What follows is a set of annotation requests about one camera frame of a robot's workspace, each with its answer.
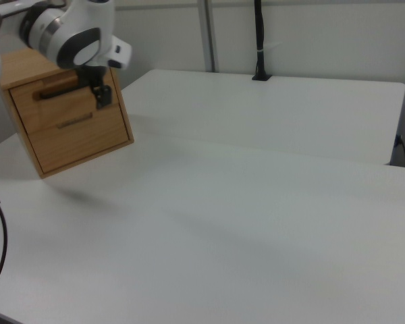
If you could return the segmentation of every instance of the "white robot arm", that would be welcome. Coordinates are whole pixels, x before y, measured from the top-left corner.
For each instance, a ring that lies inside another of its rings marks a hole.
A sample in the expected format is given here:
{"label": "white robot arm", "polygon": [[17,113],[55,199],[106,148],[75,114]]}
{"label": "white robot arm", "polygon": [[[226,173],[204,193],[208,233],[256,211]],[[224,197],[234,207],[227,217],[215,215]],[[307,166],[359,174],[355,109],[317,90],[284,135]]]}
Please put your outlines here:
{"label": "white robot arm", "polygon": [[132,54],[129,44],[113,36],[114,2],[73,0],[67,11],[60,9],[64,6],[42,0],[2,0],[0,37],[17,34],[60,68],[83,68],[92,90],[103,86],[99,83],[105,69],[96,67],[127,68]]}

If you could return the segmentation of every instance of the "white tabletop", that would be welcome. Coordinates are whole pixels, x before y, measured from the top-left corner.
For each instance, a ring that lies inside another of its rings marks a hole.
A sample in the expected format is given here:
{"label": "white tabletop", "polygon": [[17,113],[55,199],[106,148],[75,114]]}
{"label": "white tabletop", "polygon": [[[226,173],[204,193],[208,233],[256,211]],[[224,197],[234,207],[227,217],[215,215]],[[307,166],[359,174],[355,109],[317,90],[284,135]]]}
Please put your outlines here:
{"label": "white tabletop", "polygon": [[46,180],[0,144],[0,313],[405,323],[404,168],[159,135],[127,107],[134,144]]}
{"label": "white tabletop", "polygon": [[153,70],[123,91],[135,127],[222,144],[387,164],[405,85]]}

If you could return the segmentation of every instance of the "wooden box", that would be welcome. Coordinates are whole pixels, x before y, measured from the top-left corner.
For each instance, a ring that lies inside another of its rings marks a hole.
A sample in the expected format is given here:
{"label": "wooden box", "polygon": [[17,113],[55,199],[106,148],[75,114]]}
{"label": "wooden box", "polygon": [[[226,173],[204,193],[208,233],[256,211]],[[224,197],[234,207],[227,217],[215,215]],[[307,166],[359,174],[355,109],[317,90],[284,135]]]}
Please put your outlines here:
{"label": "wooden box", "polygon": [[104,77],[112,104],[97,109],[89,87],[42,99],[40,93],[75,86],[78,77],[32,49],[3,55],[2,66],[3,96],[41,178],[134,142],[113,70]]}

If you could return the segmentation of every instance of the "white wall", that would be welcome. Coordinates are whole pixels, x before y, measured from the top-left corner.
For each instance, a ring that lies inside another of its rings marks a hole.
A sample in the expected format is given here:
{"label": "white wall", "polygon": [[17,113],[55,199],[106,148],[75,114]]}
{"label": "white wall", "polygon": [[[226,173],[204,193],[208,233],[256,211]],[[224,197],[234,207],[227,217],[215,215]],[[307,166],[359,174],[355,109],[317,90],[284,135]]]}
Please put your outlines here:
{"label": "white wall", "polygon": [[133,48],[122,88],[152,69],[206,71],[197,6],[119,10],[115,19],[115,35]]}
{"label": "white wall", "polygon": [[[281,43],[265,54],[268,72],[405,83],[405,3],[266,5],[263,15],[265,42]],[[219,71],[254,73],[253,8],[215,6],[213,19]],[[400,132],[405,142],[405,108]]]}

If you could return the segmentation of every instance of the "drawer front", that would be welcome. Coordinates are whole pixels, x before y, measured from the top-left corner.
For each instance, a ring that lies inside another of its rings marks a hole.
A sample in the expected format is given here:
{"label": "drawer front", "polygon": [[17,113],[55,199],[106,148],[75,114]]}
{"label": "drawer front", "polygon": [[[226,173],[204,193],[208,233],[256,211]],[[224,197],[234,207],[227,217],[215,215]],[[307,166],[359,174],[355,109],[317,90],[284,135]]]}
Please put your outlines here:
{"label": "drawer front", "polygon": [[28,137],[44,173],[128,140],[119,105],[85,113]]}
{"label": "drawer front", "polygon": [[[112,105],[118,103],[111,71],[104,83],[112,89]],[[66,71],[10,90],[27,134],[46,130],[67,120],[96,111],[96,99],[89,87],[42,99],[41,93],[57,92],[78,84],[75,71]]]}

